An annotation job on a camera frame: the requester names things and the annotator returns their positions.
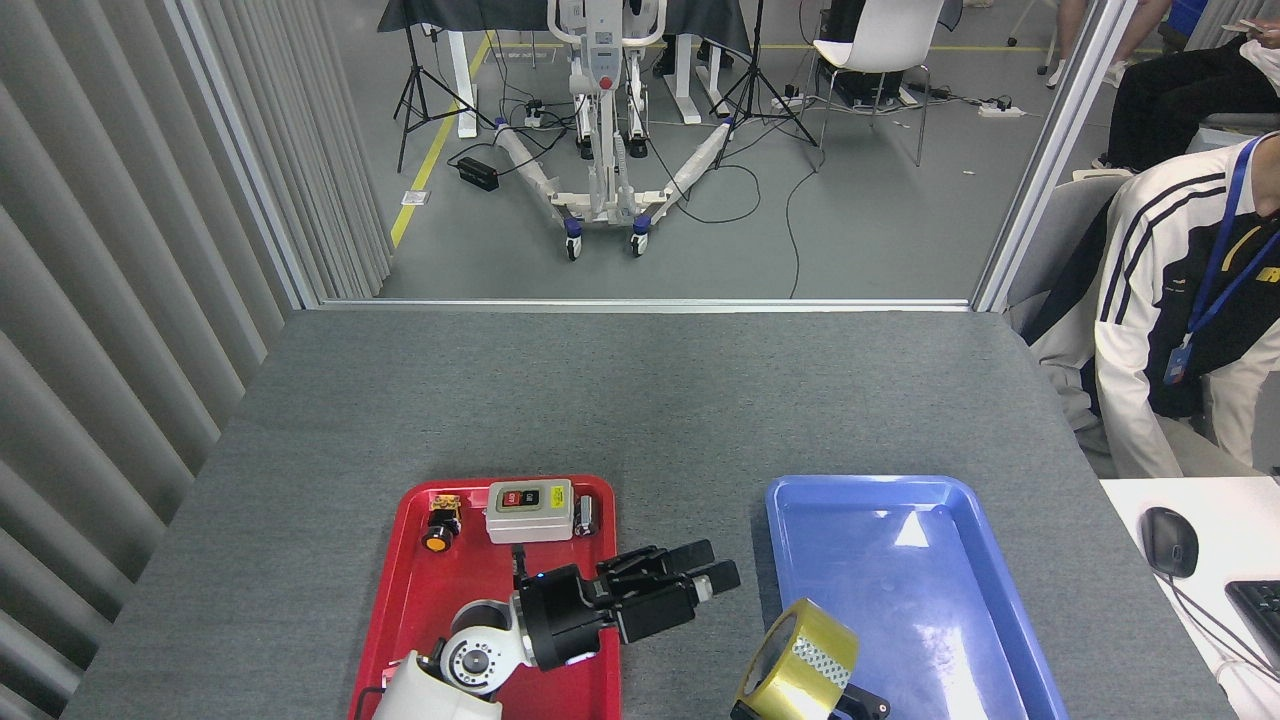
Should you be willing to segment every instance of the blue tray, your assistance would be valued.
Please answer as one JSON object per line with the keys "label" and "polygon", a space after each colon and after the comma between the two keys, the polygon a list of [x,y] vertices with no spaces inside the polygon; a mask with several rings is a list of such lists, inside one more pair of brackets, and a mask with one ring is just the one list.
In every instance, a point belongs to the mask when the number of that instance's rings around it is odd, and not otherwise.
{"label": "blue tray", "polygon": [[849,625],[892,720],[1066,719],[1000,546],[954,478],[788,475],[767,501],[782,606]]}

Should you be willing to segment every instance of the gray tabletop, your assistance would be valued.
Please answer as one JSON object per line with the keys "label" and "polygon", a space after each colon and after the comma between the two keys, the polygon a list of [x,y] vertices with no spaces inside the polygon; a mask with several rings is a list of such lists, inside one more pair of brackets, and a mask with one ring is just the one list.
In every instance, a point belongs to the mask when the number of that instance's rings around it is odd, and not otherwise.
{"label": "gray tabletop", "polygon": [[764,488],[823,473],[973,487],[1073,717],[1233,716],[998,318],[387,310],[291,319],[63,717],[343,717],[399,497],[563,473],[621,548],[741,570],[622,648],[627,719],[727,716],[780,611]]}

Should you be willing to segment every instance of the computer mouse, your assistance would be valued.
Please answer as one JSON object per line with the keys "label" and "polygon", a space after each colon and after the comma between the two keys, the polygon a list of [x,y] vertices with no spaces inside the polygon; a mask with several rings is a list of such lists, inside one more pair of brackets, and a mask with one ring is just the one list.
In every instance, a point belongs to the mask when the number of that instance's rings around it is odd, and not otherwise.
{"label": "computer mouse", "polygon": [[1156,571],[1175,578],[1188,578],[1196,571],[1199,539],[1187,518],[1167,507],[1151,507],[1142,514],[1138,536],[1147,562]]}

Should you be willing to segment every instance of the blue lanyard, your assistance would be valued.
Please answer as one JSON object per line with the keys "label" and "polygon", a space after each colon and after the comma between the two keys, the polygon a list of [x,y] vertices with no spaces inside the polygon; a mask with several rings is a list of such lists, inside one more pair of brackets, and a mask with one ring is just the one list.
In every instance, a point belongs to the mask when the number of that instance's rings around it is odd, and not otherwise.
{"label": "blue lanyard", "polygon": [[1187,337],[1183,340],[1183,346],[1185,346],[1190,336],[1199,331],[1204,325],[1210,324],[1213,318],[1217,316],[1219,311],[1222,310],[1222,305],[1235,295],[1235,291],[1240,288],[1240,284],[1258,269],[1262,260],[1271,251],[1271,247],[1280,238],[1280,232],[1271,236],[1271,240],[1262,246],[1257,254],[1253,255],[1253,260],[1240,274],[1235,275],[1229,286],[1217,296],[1212,305],[1210,305],[1206,311],[1204,304],[1208,302],[1210,288],[1213,287],[1213,279],[1217,277],[1222,266],[1222,258],[1226,255],[1226,245],[1231,236],[1231,225],[1235,220],[1235,208],[1240,202],[1240,190],[1244,187],[1244,173],[1249,167],[1249,156],[1253,155],[1253,149],[1261,141],[1261,137],[1256,137],[1244,146],[1240,151],[1239,158],[1235,159],[1235,170],[1231,173],[1231,187],[1226,193],[1226,211],[1222,213],[1222,224],[1217,228],[1217,242],[1213,245],[1213,251],[1210,255],[1208,268],[1204,270],[1204,277],[1201,279],[1199,291],[1196,293],[1196,304],[1192,306],[1192,315],[1187,320]]}

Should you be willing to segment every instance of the red tray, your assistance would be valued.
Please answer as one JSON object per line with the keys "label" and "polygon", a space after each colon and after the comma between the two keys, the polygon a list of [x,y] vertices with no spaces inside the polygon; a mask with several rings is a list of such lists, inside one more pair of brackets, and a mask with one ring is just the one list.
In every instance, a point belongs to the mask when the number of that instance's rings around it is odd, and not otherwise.
{"label": "red tray", "polygon": [[[562,542],[525,543],[525,568],[536,574],[576,564],[584,578],[593,578],[596,562],[618,553],[613,488],[594,475],[549,477],[568,478],[576,496],[590,495],[595,500],[596,532]],[[460,607],[475,600],[509,600],[511,546],[489,542],[484,509],[493,483],[529,479],[540,478],[431,480],[401,498],[347,711],[349,720],[372,717],[381,696],[367,696],[364,716],[356,717],[360,692],[381,687],[383,670],[403,660],[410,650],[431,652],[436,639],[448,635],[449,623]],[[461,495],[463,498],[462,534],[440,553],[421,543],[436,495]],[[548,673],[518,667],[494,696],[503,705],[503,715],[518,720],[620,720],[618,644],[617,632],[609,629],[600,634],[600,652],[595,657]]]}

